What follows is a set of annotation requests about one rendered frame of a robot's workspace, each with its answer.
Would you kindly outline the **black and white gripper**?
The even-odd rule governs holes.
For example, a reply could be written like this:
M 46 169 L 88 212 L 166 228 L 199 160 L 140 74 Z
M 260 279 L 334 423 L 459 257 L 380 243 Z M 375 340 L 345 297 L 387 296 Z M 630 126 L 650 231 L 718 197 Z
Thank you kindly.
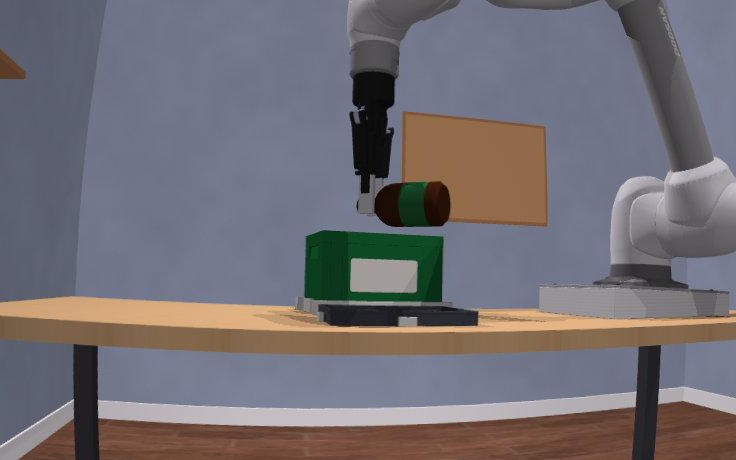
M 359 170 L 355 175 L 360 175 L 358 214 L 377 216 L 374 213 L 375 198 L 384 187 L 383 178 L 388 178 L 394 134 L 394 129 L 387 125 L 386 112 L 395 102 L 394 76 L 379 71 L 354 75 L 352 102 L 358 107 L 357 111 L 349 114 L 354 169 Z

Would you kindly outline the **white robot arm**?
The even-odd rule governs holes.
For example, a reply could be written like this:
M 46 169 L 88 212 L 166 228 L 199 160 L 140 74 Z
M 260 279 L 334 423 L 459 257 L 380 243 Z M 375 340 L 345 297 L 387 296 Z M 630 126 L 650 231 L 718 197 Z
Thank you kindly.
M 409 28 L 460 1 L 349 0 L 350 77 L 379 71 L 396 80 Z M 672 280 L 671 259 L 736 251 L 736 178 L 713 157 L 662 0 L 605 1 L 620 16 L 671 170 L 665 181 L 642 176 L 620 187 L 611 217 L 610 276 L 593 285 L 689 289 Z

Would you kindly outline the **green divided crate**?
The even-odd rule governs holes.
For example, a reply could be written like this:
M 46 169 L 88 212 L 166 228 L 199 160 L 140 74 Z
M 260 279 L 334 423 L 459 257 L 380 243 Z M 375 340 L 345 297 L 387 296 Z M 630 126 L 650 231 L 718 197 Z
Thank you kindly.
M 442 302 L 443 236 L 329 231 L 306 236 L 304 298 Z

